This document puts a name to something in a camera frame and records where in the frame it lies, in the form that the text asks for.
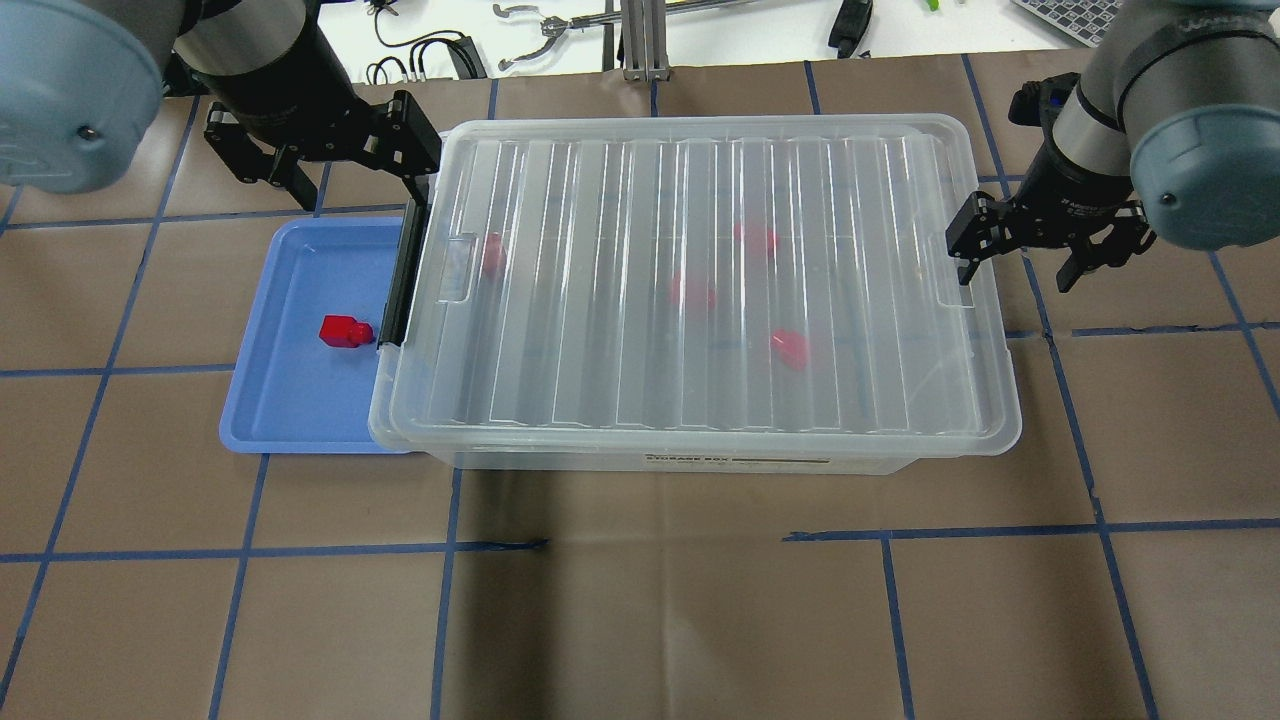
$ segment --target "grid line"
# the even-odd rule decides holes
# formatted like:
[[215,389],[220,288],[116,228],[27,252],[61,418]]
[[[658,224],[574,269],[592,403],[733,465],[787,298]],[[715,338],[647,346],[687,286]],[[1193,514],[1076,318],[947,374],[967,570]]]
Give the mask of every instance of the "grid line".
[[888,600],[888,624],[893,633],[893,656],[897,660],[897,684],[902,693],[902,715],[915,720],[915,701],[911,698],[911,674],[906,664],[906,638],[902,634],[902,611],[897,602],[897,579],[893,575],[893,548],[887,537],[881,537],[881,559],[884,565],[884,593]]
[[[380,202],[375,205],[342,205],[337,208],[324,208],[324,214],[334,213],[376,213],[376,211],[392,211],[401,210],[404,205],[397,202]],[[163,225],[173,223],[202,223],[205,220],[238,220],[238,219],[253,219],[253,218],[306,218],[314,213],[308,213],[301,208],[287,209],[287,210],[246,210],[234,213],[205,213],[200,215],[169,215],[155,220],[151,218],[116,218],[111,220],[49,220],[40,223],[13,223],[8,225],[8,229],[14,231],[41,231],[41,229],[69,229],[69,228],[91,228],[102,225],[150,225],[159,222]]]
[[[324,215],[333,214],[334,210],[325,210]],[[1249,329],[1262,332],[1280,331],[1280,322],[1248,323]],[[1239,332],[1239,324],[1231,325],[1152,325],[1147,328],[1079,328],[1071,331],[1071,337],[1125,337],[1142,334],[1183,334],[1183,333],[1217,333]],[[1043,337],[1043,331],[1005,331],[1005,340],[1029,340]],[[113,368],[113,375],[172,375],[183,373],[229,373],[236,369],[234,363],[212,363],[201,365],[140,365],[136,368]],[[49,378],[49,377],[84,377],[101,375],[105,368],[49,368],[49,369],[20,369],[0,370],[3,378]]]
[[[45,555],[52,555],[54,547],[58,544],[58,536],[63,529],[63,523],[67,520],[67,509],[70,506],[72,495],[76,492],[76,483],[79,479],[79,471],[84,464],[84,455],[88,450],[90,437],[93,434],[93,423],[97,420],[97,414],[102,409],[102,397],[106,395],[106,386],[111,379],[111,369],[115,366],[115,360],[120,354],[120,345],[124,342],[124,333],[129,327],[129,316],[133,313],[134,302],[137,302],[138,290],[142,287],[142,278],[146,274],[147,261],[150,260],[151,251],[155,247],[156,234],[160,232],[160,218],[164,217],[164,209],[169,204],[169,196],[173,193],[174,179],[178,177],[178,165],[182,161],[187,143],[191,140],[191,131],[196,126],[196,115],[198,114],[198,110],[200,99],[195,97],[191,102],[191,110],[187,113],[187,126],[182,132],[182,138],[178,141],[178,151],[174,152],[173,164],[169,168],[169,177],[165,181],[164,192],[160,195],[160,204],[152,217],[151,232],[147,234],[147,242],[142,249],[142,258],[138,261],[138,269],[133,275],[133,284],[129,288],[128,299],[124,302],[124,311],[115,331],[115,338],[111,342],[111,351],[106,357],[106,366],[102,369],[101,378],[97,383],[97,391],[93,395],[93,404],[90,406],[88,418],[84,421],[84,430],[81,433],[79,445],[76,448],[76,460],[72,462],[72,469],[67,478],[67,486],[58,505],[58,512],[54,515],[52,528],[49,530],[49,541],[45,543]],[[26,642],[27,632],[31,629],[31,619],[36,612],[36,603],[40,601],[40,592],[44,588],[45,578],[49,574],[49,565],[47,559],[41,560],[40,568],[36,570],[36,579],[31,585],[31,593],[27,596],[27,606],[26,610],[23,610],[22,621],[18,625],[13,651],[10,652],[9,662],[5,665],[5,674],[0,678],[0,710],[4,708],[5,700],[9,697],[9,687],[13,683],[13,675],[17,671],[18,661],[22,656],[22,644]]]
[[486,119],[494,119],[498,117],[498,78],[489,81],[489,111],[485,114]]
[[[1280,529],[1280,518],[1225,518],[1217,520],[1139,520],[1128,523],[1108,523],[1106,529],[1112,534],[1140,533],[1187,533],[1217,530],[1275,530]],[[1098,525],[974,525],[948,528],[887,528],[861,530],[796,530],[781,538],[781,542],[878,542],[887,539],[943,539],[943,538],[1007,538],[1007,537],[1050,537],[1094,534]],[[530,542],[492,542],[460,541],[454,543],[456,552],[513,552],[540,550],[549,539]],[[253,557],[342,557],[351,555],[438,555],[447,550],[444,542],[411,542],[379,544],[317,544],[317,546],[271,546],[250,548]],[[0,553],[0,565],[24,562],[115,562],[140,560],[227,560],[241,556],[234,547],[188,548],[188,550],[93,550],[64,552],[9,552]]]
[[324,210],[325,195],[329,192],[329,173],[333,172],[333,163],[324,164],[324,172],[320,174],[320,187],[316,188],[316,209],[311,211],[312,218],[319,218]]
[[1244,342],[1249,346],[1249,354],[1253,355],[1253,363],[1258,366],[1258,375],[1262,379],[1262,386],[1267,391],[1267,397],[1271,400],[1271,409],[1275,411],[1276,418],[1280,419],[1280,395],[1276,393],[1276,384],[1271,379],[1271,372],[1267,370],[1267,361],[1262,357],[1262,350],[1258,347],[1258,340],[1253,337],[1253,328],[1244,318],[1244,307],[1240,305],[1239,297],[1235,296],[1235,288],[1231,287],[1231,279],[1226,277],[1226,269],[1222,268],[1221,260],[1217,259],[1217,252],[1210,252],[1208,260],[1213,265],[1213,273],[1217,274],[1217,281],[1222,284],[1222,292],[1226,293],[1226,301],[1231,305],[1231,313],[1235,314],[1238,327],[1240,332],[1244,333]]
[[13,219],[13,213],[18,209],[19,197],[22,197],[20,184],[13,190],[13,195],[9,197],[9,205],[4,209],[4,215],[0,215],[0,236],[3,236],[4,231],[9,228],[9,220]]
[[462,502],[462,470],[453,469],[453,491],[449,496],[449,529],[444,541],[444,573],[440,577],[440,605],[435,618],[435,660],[431,664],[430,719],[440,720],[444,705],[444,642],[449,632],[449,598],[453,594],[453,559],[458,544],[458,507]]
[[[968,76],[969,79],[969,90],[973,92],[973,100],[978,108],[978,119],[982,123],[983,135],[987,137],[996,173],[1000,176],[1001,190],[1007,196],[1010,193],[1009,178],[1005,176],[1004,161],[1000,156],[1000,147],[997,146],[995,133],[992,132],[987,106],[983,102],[982,91],[978,87],[978,78],[973,72],[973,63],[970,61],[968,54],[960,55],[960,60],[964,64],[965,76]],[[1088,492],[1089,503],[1093,509],[1093,519],[1097,525],[1098,541],[1102,544],[1102,556],[1107,565],[1107,575],[1110,575],[1111,589],[1115,594],[1116,606],[1120,612],[1120,625],[1124,629],[1134,673],[1138,678],[1138,689],[1142,693],[1142,701],[1146,706],[1148,720],[1158,720],[1160,710],[1156,706],[1156,697],[1151,689],[1151,680],[1147,675],[1147,664],[1142,655],[1142,646],[1138,642],[1138,630],[1134,626],[1133,616],[1129,611],[1129,598],[1125,593],[1124,580],[1120,577],[1120,564],[1116,560],[1115,548],[1111,544],[1111,533],[1107,528],[1106,512],[1103,511],[1102,501],[1098,498],[1096,492],[1093,468],[1089,462],[1088,450],[1084,447],[1084,433],[1080,429],[1080,420],[1075,413],[1075,402],[1071,400],[1071,388],[1068,383],[1066,372],[1062,366],[1062,357],[1059,352],[1057,342],[1053,340],[1053,327],[1050,323],[1048,310],[1044,306],[1044,295],[1041,292],[1039,282],[1036,278],[1036,269],[1032,266],[1030,259],[1027,258],[1025,252],[1023,254],[1023,268],[1027,270],[1027,279],[1030,283],[1032,295],[1036,297],[1036,309],[1039,313],[1041,324],[1044,328],[1044,341],[1048,345],[1050,357],[1053,361],[1053,374],[1057,377],[1059,393],[1062,396],[1062,407],[1066,411],[1068,425],[1071,429],[1071,439],[1075,443],[1075,454],[1080,462],[1080,473],[1084,477],[1085,491]]]
[[270,462],[271,456],[265,452],[257,461],[257,477],[253,479],[253,497],[248,502],[248,519],[244,520],[244,538],[241,541],[239,559],[236,562],[236,583],[232,585],[232,601],[227,610],[227,625],[223,628],[223,644],[218,651],[218,671],[214,674],[214,691],[209,698],[209,720],[218,720],[218,714],[223,706],[227,665],[232,657],[236,620],[239,618],[239,603],[244,594],[244,575],[248,571],[248,551],[253,547],[253,532],[257,529],[257,512],[262,507],[262,487],[266,484],[266,469]]
[[804,61],[804,79],[809,85],[809,104],[813,105],[813,114],[822,114],[822,102],[818,100],[818,82],[813,79],[813,63]]
[[[513,552],[539,550],[550,541],[530,542],[488,542],[465,541],[454,544],[457,552]],[[443,542],[404,542],[384,544],[315,544],[315,546],[274,546],[251,547],[250,559],[257,557],[347,557],[353,555],[439,555],[444,553]],[[0,565],[23,562],[128,562],[128,561],[168,561],[168,560],[233,560],[243,553],[236,547],[211,547],[192,550],[90,550],[72,552],[9,552],[0,553]]]

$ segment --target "cable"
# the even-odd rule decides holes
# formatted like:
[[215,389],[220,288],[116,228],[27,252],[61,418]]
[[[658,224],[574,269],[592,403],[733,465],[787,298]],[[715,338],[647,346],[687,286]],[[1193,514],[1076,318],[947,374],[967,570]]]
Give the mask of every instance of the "cable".
[[376,63],[370,63],[369,67],[365,68],[365,79],[369,81],[369,85],[378,85],[379,72],[383,73],[383,77],[387,78],[388,83],[392,81],[390,73],[388,73],[387,68],[383,67],[384,63],[396,63],[396,67],[398,67],[401,70],[401,76],[402,77],[408,76],[408,70],[404,69],[404,63],[402,63],[399,58],[389,55],[387,58],[383,58],[381,60],[378,60]]
[[387,40],[383,38],[381,29],[378,27],[378,18],[380,18],[383,15],[383,10],[385,10],[385,9],[387,9],[387,6],[381,5],[381,6],[378,6],[376,10],[374,10],[374,35],[378,37],[378,42],[383,44],[383,47],[408,47],[410,45],[415,45],[417,42],[421,42],[421,41],[424,41],[424,40],[426,40],[426,38],[429,38],[431,36],[445,35],[445,33],[457,35],[458,37],[466,37],[466,33],[462,32],[462,31],[458,31],[458,29],[435,29],[435,31],[431,31],[431,32],[429,32],[426,35],[420,35],[420,36],[415,37],[413,40],[406,40],[404,42],[387,42]]
[[422,73],[426,73],[426,49],[435,42],[443,44],[445,47],[448,47],[452,55],[457,56],[458,60],[462,61],[462,64],[467,68],[467,74],[471,76],[470,79],[476,79],[480,77],[480,73],[476,70],[475,63],[467,55],[466,49],[462,47],[462,45],[460,45],[457,41],[448,40],[445,37],[429,37],[413,45],[413,47],[411,47],[408,51],[410,68],[413,67],[415,53],[416,53],[417,69],[421,70]]

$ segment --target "table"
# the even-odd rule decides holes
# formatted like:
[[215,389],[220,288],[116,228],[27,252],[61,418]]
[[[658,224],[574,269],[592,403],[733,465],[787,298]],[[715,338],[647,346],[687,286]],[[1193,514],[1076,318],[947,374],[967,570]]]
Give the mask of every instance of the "table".
[[[599,13],[602,0],[532,0],[545,14],[563,18]],[[726,9],[700,10],[667,19],[668,55],[678,65],[744,65],[836,56],[827,35],[838,0],[755,0]],[[320,27],[356,82],[365,68],[393,50],[374,37],[364,3],[324,5]],[[498,72],[498,60],[538,47],[543,38],[536,18],[502,19],[483,0],[401,0],[399,15],[383,13],[383,37],[396,42],[435,29],[461,29],[475,37],[492,77],[589,73],[602,69],[604,29],[570,31],[556,50],[535,63]],[[931,13],[923,0],[881,0],[859,51],[876,58],[1000,53],[1079,47],[1009,0],[942,0]],[[407,59],[407,50],[398,56]],[[428,51],[429,77],[454,77],[443,47]]]

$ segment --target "clear plastic storage box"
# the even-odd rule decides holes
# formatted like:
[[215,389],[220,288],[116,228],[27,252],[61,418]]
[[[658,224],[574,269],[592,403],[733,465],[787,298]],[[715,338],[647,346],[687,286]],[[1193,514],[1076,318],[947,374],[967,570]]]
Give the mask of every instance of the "clear plastic storage box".
[[1021,432],[945,115],[475,122],[374,438],[461,468],[892,473]]

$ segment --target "metal tongs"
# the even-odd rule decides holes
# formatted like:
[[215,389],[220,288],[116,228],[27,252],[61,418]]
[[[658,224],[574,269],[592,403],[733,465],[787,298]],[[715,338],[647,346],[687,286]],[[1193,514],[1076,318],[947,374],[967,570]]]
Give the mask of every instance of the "metal tongs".
[[[622,0],[622,1],[631,3],[636,0]],[[684,0],[682,3],[667,3],[667,14],[675,15],[678,13],[690,13],[692,10],[701,10],[703,8],[741,5],[750,1],[751,0]],[[557,15],[552,17],[544,15],[538,9],[536,5],[508,5],[503,8],[497,3],[493,4],[493,14],[498,15],[499,18],[509,18],[512,13],[532,13],[539,18],[541,18],[543,37],[547,38],[547,42],[544,42],[541,47],[534,50],[532,53],[526,53],[524,55],[518,55],[509,60],[507,59],[498,60],[498,69],[503,72],[511,69],[511,67],[515,65],[516,63],[525,63],[529,60],[534,60],[536,58],[541,58],[547,53],[550,53],[552,47],[556,46],[556,41],[559,40],[566,31],[585,29],[589,27],[607,26],[622,22],[621,10],[614,10],[612,13],[596,13],[594,15],[580,15],[566,20],[564,18]]]

